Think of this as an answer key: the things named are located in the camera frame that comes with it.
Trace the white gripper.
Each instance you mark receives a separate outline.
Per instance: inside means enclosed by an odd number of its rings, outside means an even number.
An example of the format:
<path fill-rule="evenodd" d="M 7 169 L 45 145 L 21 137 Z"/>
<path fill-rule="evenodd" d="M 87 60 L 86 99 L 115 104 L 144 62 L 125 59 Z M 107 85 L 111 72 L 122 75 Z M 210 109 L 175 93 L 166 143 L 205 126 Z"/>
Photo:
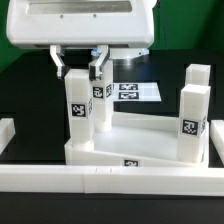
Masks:
<path fill-rule="evenodd" d="M 89 79 L 101 80 L 109 47 L 148 48 L 154 42 L 155 0 L 10 0 L 6 35 L 19 48 L 50 46 L 63 80 L 65 48 L 94 48 Z"/>

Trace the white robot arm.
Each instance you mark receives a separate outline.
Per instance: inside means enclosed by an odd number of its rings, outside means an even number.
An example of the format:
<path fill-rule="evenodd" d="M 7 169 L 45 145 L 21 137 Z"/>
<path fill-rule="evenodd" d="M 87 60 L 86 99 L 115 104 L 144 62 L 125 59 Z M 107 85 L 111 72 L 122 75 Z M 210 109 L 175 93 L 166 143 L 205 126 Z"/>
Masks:
<path fill-rule="evenodd" d="M 16 47 L 48 49 L 63 78 L 67 49 L 95 49 L 90 78 L 109 59 L 132 59 L 154 42 L 157 0 L 9 0 L 6 35 Z"/>

